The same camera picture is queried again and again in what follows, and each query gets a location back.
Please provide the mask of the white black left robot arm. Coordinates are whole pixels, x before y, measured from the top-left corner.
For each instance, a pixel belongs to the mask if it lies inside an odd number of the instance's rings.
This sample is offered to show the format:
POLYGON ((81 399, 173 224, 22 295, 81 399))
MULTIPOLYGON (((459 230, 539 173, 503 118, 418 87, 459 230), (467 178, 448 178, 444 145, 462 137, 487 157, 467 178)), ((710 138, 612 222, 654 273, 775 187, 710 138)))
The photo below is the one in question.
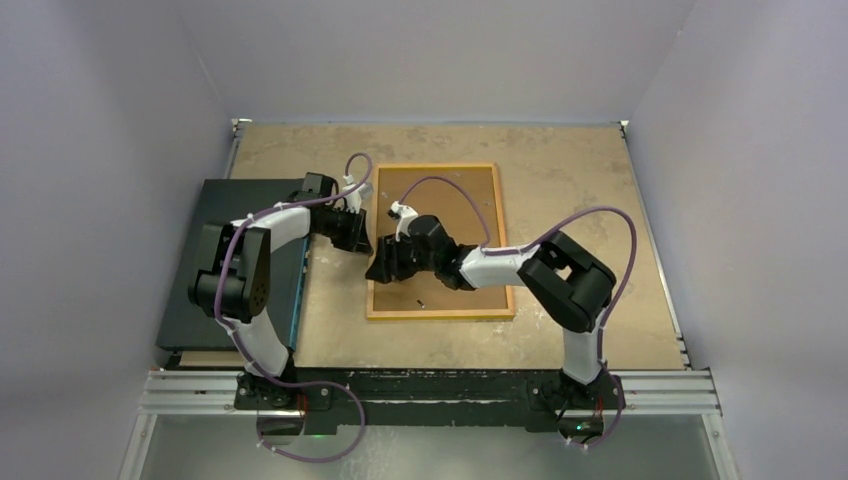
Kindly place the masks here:
POLYGON ((372 189, 366 178, 345 175, 337 182, 309 173, 284 200, 202 228, 189 300, 224 329, 246 373, 262 378, 259 395, 272 408, 292 405, 302 385, 291 350, 278 338, 268 312, 272 254, 311 235, 330 239, 342 251, 372 253, 363 206, 372 189))

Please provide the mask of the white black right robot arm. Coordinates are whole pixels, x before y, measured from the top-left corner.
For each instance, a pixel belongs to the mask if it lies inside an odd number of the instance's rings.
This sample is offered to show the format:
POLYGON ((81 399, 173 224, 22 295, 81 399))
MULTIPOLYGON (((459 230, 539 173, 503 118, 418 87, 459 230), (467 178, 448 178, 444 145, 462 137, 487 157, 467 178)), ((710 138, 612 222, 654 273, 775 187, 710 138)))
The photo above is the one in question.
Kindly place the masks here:
POLYGON ((402 220, 397 231, 377 241, 365 273, 381 284, 430 272, 451 290, 492 286, 526 288, 562 328, 565 357, 555 390, 584 407, 612 390, 602 354, 602 331, 620 298, 613 271, 577 241, 551 230, 514 248, 488 249, 456 242, 433 215, 402 220))

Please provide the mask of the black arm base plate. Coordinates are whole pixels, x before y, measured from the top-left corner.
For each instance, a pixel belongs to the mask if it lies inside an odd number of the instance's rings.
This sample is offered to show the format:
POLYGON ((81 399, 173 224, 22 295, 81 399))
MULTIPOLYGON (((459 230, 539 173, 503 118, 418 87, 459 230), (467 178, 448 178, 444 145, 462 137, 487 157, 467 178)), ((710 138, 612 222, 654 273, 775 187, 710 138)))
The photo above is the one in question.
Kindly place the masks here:
POLYGON ((531 433, 595 434, 626 402, 620 379, 587 386, 559 369, 298 367, 286 386, 238 374, 234 407, 269 416, 306 411, 309 434, 342 425, 518 427, 531 433))

